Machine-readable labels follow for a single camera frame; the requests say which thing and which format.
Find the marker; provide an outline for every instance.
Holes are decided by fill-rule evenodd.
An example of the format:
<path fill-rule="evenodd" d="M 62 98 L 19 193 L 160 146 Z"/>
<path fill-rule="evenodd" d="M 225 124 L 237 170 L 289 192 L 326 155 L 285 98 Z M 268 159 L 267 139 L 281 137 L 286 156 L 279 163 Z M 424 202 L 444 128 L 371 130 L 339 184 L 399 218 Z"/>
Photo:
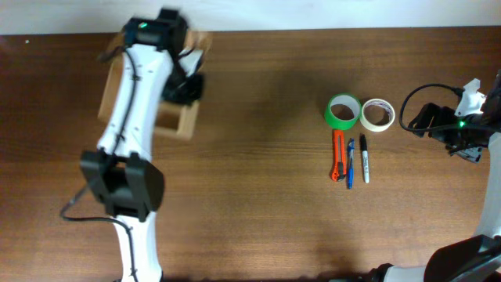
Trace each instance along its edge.
<path fill-rule="evenodd" d="M 367 140 L 366 136 L 360 136 L 360 150 L 362 151 L 363 161 L 363 180 L 369 183 L 369 153 L 367 153 Z"/>

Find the blue pen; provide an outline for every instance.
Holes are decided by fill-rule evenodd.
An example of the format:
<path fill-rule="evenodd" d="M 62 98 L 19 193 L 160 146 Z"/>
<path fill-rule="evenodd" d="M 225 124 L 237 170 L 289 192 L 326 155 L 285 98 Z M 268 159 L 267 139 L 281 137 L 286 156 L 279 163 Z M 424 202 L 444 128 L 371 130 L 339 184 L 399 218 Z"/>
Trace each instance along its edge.
<path fill-rule="evenodd" d="M 355 140 L 350 138 L 348 142 L 348 156 L 350 158 L 350 165 L 348 169 L 348 189 L 353 186 L 353 154 L 355 153 Z"/>

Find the white wall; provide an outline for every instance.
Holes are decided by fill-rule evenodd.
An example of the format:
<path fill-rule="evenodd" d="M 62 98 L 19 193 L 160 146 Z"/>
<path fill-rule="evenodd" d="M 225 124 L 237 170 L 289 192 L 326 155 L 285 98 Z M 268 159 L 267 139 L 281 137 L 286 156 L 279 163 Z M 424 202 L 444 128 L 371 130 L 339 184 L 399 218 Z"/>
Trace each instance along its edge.
<path fill-rule="evenodd" d="M 501 25 L 501 0 L 0 0 L 0 34 L 113 32 L 162 6 L 209 31 Z"/>

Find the green tape roll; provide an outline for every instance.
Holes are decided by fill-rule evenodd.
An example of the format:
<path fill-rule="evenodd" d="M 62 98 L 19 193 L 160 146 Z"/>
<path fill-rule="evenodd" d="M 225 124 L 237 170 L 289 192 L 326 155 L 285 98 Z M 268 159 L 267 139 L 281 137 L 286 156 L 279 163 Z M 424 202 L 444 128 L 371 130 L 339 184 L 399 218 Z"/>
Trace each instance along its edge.
<path fill-rule="evenodd" d="M 331 107 L 334 105 L 344 105 L 348 107 L 351 110 L 351 112 L 353 112 L 353 118 L 351 120 L 344 120 L 334 116 L 331 110 Z M 355 125 L 357 120 L 360 118 L 361 113 L 362 113 L 362 105 L 360 104 L 360 101 L 352 94 L 341 93 L 330 98 L 324 116 L 331 128 L 347 130 L 352 128 L 353 125 Z"/>

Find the orange box cutter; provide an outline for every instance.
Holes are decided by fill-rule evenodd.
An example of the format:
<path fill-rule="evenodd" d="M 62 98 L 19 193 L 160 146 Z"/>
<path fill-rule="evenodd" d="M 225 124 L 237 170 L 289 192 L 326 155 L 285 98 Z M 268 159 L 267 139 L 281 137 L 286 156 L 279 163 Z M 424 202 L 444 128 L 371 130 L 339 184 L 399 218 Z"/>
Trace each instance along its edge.
<path fill-rule="evenodd" d="M 346 153 L 344 152 L 344 133 L 342 130 L 334 130 L 334 170 L 332 180 L 341 181 L 346 176 Z"/>

